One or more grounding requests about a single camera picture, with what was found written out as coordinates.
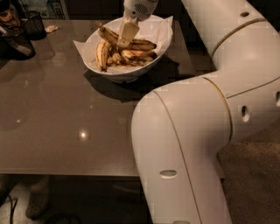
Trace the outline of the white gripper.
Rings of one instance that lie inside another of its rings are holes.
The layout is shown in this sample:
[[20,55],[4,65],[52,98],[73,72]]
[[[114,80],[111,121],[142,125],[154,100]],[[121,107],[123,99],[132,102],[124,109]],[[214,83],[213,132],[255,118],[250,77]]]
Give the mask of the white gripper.
[[124,0],[123,1],[123,20],[117,45],[125,48],[139,31],[139,22],[147,20],[158,5],[158,0]]

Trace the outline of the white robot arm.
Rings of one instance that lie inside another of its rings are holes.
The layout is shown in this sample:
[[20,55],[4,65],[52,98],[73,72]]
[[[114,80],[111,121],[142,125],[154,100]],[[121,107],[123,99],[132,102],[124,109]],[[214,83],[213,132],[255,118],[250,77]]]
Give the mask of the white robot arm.
[[181,1],[216,69],[136,105],[136,166],[153,224],[232,224],[216,154],[280,118],[280,35],[248,0]]

